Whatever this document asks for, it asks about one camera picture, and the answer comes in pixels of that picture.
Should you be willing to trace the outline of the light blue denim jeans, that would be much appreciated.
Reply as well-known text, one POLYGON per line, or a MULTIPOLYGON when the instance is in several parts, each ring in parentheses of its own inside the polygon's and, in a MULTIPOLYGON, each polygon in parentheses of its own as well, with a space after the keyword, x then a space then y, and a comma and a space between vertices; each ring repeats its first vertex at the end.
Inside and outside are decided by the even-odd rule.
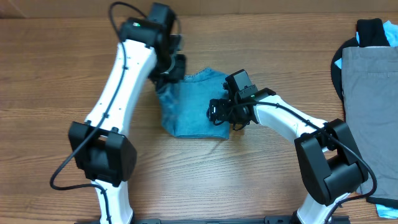
POLYGON ((187 75, 178 83, 167 83, 156 91, 163 128, 176 138, 229 138, 229 124, 215 126, 206 112, 212 99, 227 99, 223 89, 227 74, 206 68, 187 75))

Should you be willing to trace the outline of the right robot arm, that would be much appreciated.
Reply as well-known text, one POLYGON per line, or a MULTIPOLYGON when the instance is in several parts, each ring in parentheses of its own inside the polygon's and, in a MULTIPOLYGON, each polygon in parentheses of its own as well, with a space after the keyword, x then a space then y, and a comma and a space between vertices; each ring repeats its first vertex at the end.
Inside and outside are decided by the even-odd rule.
POLYGON ((245 70, 226 77, 227 99, 211 99, 206 112, 215 125, 232 124, 239 131, 251 122, 279 133, 294 146, 302 182, 308 192, 291 215, 267 216, 264 223, 349 223, 334 212, 367 181, 363 161, 348 125, 311 117, 287 104, 276 92, 258 90, 245 70))

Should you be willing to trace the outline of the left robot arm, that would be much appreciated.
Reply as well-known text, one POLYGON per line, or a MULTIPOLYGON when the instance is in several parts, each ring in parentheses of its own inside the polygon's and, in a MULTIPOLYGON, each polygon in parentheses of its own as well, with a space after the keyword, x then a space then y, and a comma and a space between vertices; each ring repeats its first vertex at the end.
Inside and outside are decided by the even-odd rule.
POLYGON ((70 126, 72 158, 98 196, 98 223, 134 221, 128 180, 137 151, 128 139, 129 125, 146 80, 160 89, 184 78, 182 36, 172 33, 177 22, 169 6, 155 2, 148 15, 130 17, 115 27, 118 49, 104 90, 85 121, 70 126))

